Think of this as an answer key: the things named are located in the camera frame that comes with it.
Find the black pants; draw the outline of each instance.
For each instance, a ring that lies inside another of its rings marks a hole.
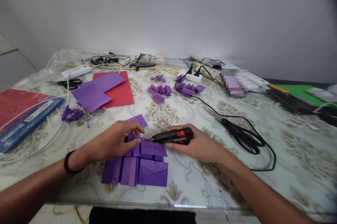
[[[194,212],[160,211],[160,210],[123,210],[93,207],[89,224],[137,223],[137,224],[196,224]]]

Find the glue gun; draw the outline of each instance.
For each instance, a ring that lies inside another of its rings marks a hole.
[[[170,130],[165,131],[159,134],[156,134],[152,136],[151,139],[148,139],[148,142],[154,142],[154,143],[177,143],[177,144],[183,144],[188,145],[190,143],[190,140],[194,138],[193,131],[190,127],[182,128],[179,130]]]

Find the white wall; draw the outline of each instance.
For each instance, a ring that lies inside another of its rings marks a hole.
[[[334,11],[332,0],[0,0],[0,33],[39,69],[59,48],[126,50],[336,83]]]

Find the black wristband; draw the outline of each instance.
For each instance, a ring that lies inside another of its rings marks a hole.
[[[66,170],[68,173],[70,173],[70,174],[77,174],[77,173],[80,173],[81,171],[83,171],[84,168],[81,169],[81,170],[79,170],[79,171],[72,171],[71,169],[69,169],[69,167],[68,167],[68,160],[69,160],[70,155],[71,155],[73,152],[74,152],[74,150],[71,151],[71,152],[69,152],[69,153],[66,155],[66,157],[65,157],[65,159],[64,159],[64,168],[65,168],[65,170]]]

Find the floor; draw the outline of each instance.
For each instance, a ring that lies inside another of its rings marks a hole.
[[[83,219],[83,222],[87,219],[90,214],[91,206],[79,206],[78,210]],[[56,205],[55,212],[65,212],[67,210],[73,209],[72,205]],[[225,217],[225,214],[220,212],[219,214],[204,214],[197,213],[196,216],[197,224],[223,224],[228,223]],[[54,215],[53,214],[53,205],[44,205],[40,211],[35,215],[30,224],[82,224],[78,219],[75,211],[63,215]],[[260,223],[254,217],[246,217],[245,221],[238,220],[237,218],[231,218],[229,223],[243,224],[243,223]]]

